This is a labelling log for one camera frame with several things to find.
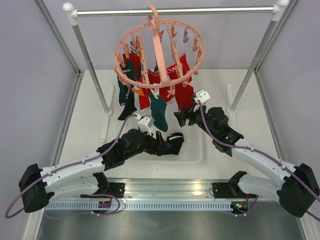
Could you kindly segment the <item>black sock white stripes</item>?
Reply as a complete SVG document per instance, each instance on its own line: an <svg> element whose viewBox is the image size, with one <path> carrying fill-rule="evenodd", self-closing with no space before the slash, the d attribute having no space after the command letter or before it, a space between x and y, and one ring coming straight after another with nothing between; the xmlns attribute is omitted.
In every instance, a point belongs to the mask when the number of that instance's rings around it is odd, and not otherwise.
<svg viewBox="0 0 320 240"><path fill-rule="evenodd" d="M166 142L170 144L170 149L167 150L164 155L178 156L184 141L185 139L182 132L174 132L171 135L168 135Z"/></svg>

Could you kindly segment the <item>teal green sock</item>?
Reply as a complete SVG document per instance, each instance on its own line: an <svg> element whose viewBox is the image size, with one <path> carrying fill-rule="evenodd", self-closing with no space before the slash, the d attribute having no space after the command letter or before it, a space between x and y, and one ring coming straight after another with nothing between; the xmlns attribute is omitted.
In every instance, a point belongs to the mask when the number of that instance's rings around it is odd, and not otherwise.
<svg viewBox="0 0 320 240"><path fill-rule="evenodd" d="M165 116L167 103L160 96L155 98L155 96L152 93L149 95L149 98L151 116L154 119L153 125L160 131L167 132L169 128Z"/></svg>

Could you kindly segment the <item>pink round clip hanger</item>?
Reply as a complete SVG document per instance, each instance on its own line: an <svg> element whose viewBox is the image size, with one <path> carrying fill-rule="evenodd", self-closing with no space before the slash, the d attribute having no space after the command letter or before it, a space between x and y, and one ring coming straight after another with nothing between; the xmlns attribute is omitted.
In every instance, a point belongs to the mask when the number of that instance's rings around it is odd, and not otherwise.
<svg viewBox="0 0 320 240"><path fill-rule="evenodd" d="M151 13L148 14L148 22L138 25L133 30L131 30L129 33L127 33L119 42L115 49L114 53L114 71L119 77L120 81L130 87L131 85L135 85L139 87L138 90L133 89L132 91L136 94L143 96L144 91L143 89L150 89L150 92L154 95L154 97L157 99L159 96L159 92L161 88L169 87L168 95L174 95L176 92L175 85L182 83L182 86L185 88L189 84L189 79L192 75L197 75L200 70L200 66L202 64L204 54L205 54L205 42L202 36L199 34L199 32L191 27L190 25L181 22L181 21L174 21L169 19L160 20L159 19L159 13L154 5L150 4L148 5L148 8L151 10ZM171 55L172 59L174 60L174 63L176 64L175 69L177 73L177 79L171 80L167 73L167 67L165 64L165 56L162 48L162 42L160 40L160 36L162 35L160 32L160 25L164 24L166 27L166 31L168 33L168 37L170 40L170 49L171 49ZM194 68L187 71L186 73L183 73L183 65L180 61L179 52L177 50L177 44L174 40L177 33L175 32L175 26L179 25L181 27L184 27L185 30L190 30L194 34L194 41L192 45L192 51L197 52L197 58ZM147 69L147 61L144 51L144 45L143 45L143 37L141 34L141 29L150 27L151 30L151 36L153 41L153 47L155 52L155 59L156 64L158 65L158 72L160 77L160 83L150 83L149 75L148 75L148 69ZM126 66L125 64L125 56L126 58L130 57L130 51L129 51L129 45L126 43L126 40L132 37L133 47L138 52L139 56L139 62L141 66L141 76L142 76L142 82L139 80L134 81L129 79L124 73L122 68Z"/></svg>

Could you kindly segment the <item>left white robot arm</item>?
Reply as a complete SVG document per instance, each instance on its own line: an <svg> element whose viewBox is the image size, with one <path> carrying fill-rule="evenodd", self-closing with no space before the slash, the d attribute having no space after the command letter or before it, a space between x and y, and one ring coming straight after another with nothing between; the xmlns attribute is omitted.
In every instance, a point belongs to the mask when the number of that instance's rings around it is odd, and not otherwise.
<svg viewBox="0 0 320 240"><path fill-rule="evenodd" d="M73 196L103 198L110 192L105 171L122 166L141 153L159 157L178 155L183 142L180 133L163 139L159 131L148 134L130 129L80 160L43 168L36 163L29 165L18 183L23 210L33 213L52 201Z"/></svg>

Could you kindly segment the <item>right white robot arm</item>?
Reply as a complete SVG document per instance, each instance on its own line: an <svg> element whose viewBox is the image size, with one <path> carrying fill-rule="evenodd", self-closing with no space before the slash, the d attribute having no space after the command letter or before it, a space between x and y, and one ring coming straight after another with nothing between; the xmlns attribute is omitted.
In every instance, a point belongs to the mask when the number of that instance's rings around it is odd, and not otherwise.
<svg viewBox="0 0 320 240"><path fill-rule="evenodd" d="M174 116L181 127L197 125L204 130L221 153L241 160L265 175L261 178L238 171L228 181L231 196L239 198L243 194L252 194L266 198L279 203L298 218L320 200L319 185L308 165L302 163L297 166L259 149L229 126L229 118L221 107L206 109L206 106L197 104L174 112Z"/></svg>

